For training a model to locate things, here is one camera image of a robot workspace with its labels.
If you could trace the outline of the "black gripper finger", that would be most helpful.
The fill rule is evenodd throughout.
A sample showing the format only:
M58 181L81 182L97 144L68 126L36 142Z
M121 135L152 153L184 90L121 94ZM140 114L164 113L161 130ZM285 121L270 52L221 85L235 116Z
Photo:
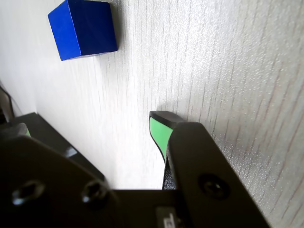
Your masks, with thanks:
M0 129L3 228L116 228L104 175L38 114Z
M169 111L151 111L152 139L181 193L192 228L267 228L268 222L206 128Z

